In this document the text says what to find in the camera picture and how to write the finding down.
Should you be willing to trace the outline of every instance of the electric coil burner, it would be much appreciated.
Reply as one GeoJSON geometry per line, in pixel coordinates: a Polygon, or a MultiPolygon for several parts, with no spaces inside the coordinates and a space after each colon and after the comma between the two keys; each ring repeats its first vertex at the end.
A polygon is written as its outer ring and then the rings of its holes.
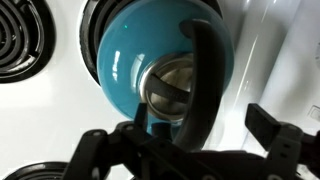
{"type": "MultiPolygon", "coordinates": [[[[221,15],[216,0],[202,0],[221,15]]],[[[112,19],[133,0],[89,0],[86,4],[80,27],[80,45],[84,62],[94,80],[99,83],[97,75],[97,52],[105,29],[112,19]]]]}
{"type": "Polygon", "coordinates": [[[38,73],[51,58],[55,33],[43,0],[0,1],[0,83],[38,73]]]}
{"type": "Polygon", "coordinates": [[[10,174],[5,180],[59,180],[67,167],[62,162],[45,162],[22,167],[10,174]]]}

